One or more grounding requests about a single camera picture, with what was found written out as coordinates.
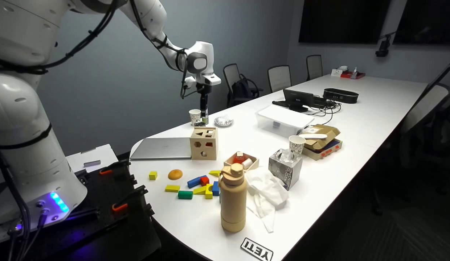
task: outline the blue light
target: blue light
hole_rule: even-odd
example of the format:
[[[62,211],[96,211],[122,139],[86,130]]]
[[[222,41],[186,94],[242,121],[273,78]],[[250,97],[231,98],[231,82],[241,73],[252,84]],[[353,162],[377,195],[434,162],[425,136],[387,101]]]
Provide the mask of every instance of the blue light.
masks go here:
[[[61,211],[67,213],[68,205],[64,202],[64,200],[56,192],[49,192],[54,202],[61,208]]]

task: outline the laptop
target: laptop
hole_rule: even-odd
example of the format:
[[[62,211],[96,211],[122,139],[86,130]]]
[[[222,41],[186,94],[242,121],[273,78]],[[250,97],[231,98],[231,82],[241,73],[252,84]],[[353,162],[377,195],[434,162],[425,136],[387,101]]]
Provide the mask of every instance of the laptop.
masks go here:
[[[283,89],[284,101],[289,104],[300,104],[300,105],[309,105],[309,107],[319,107],[325,108],[332,105],[331,101],[326,101],[322,97],[316,97],[312,92],[303,92],[303,91],[295,91],[295,89]]]
[[[190,157],[191,150],[189,137],[146,137],[142,139],[131,156],[132,160]]]

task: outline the wooden cube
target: wooden cube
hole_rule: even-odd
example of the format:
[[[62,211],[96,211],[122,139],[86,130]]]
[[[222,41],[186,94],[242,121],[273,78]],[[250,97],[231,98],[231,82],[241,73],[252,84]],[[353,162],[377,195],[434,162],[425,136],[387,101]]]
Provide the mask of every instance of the wooden cube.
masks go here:
[[[194,127],[190,137],[191,159],[216,159],[216,127]]]

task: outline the floor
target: floor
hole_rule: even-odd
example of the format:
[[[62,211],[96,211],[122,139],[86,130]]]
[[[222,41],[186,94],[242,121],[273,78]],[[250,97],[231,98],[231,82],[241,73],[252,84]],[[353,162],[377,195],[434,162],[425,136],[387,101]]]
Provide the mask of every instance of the floor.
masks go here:
[[[401,175],[406,189],[376,179],[382,214],[371,211],[367,171],[358,173],[284,259],[450,261],[450,156],[438,165],[447,173],[444,192],[428,163],[389,173]],[[149,259],[202,259],[161,227],[158,233],[164,246]]]

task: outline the cardboard box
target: cardboard box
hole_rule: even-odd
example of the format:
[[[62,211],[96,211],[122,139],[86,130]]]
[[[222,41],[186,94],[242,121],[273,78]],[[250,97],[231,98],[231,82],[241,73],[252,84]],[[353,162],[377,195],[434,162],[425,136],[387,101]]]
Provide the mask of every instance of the cardboard box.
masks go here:
[[[331,140],[334,140],[335,136],[340,134],[340,130],[337,127],[332,127],[332,126],[313,124],[312,127],[315,128],[313,133],[324,133],[324,134],[326,134],[326,137],[325,139],[306,139],[305,147],[308,147],[311,150],[321,150]]]
[[[340,139],[334,139],[331,140],[326,147],[321,149],[321,150],[312,150],[309,147],[305,147],[303,149],[303,155],[318,160],[318,159],[322,159],[322,157],[326,157],[329,156],[331,153],[337,152],[338,149],[341,149],[341,144],[342,142]]]

